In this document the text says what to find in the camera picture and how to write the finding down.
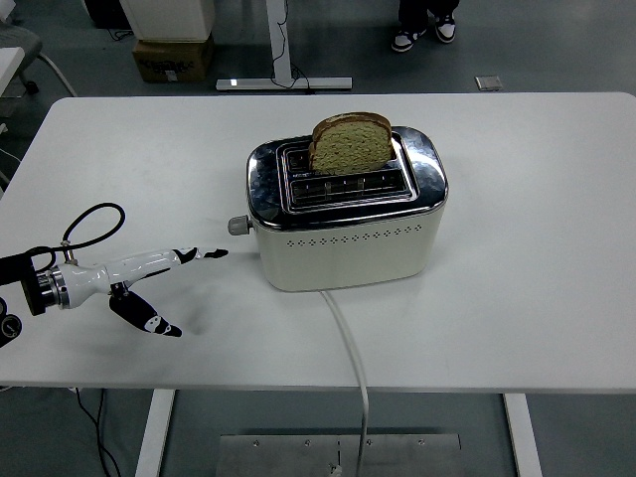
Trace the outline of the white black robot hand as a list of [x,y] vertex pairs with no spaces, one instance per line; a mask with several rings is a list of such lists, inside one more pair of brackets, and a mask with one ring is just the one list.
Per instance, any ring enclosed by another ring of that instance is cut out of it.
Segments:
[[56,303],[74,309],[94,294],[108,296],[112,312],[134,328],[146,333],[180,337],[182,330],[169,323],[147,301],[130,290],[137,281],[155,276],[199,259],[217,259],[228,255],[222,248],[171,248],[133,255],[93,268],[64,263],[56,266],[49,281],[56,292]]

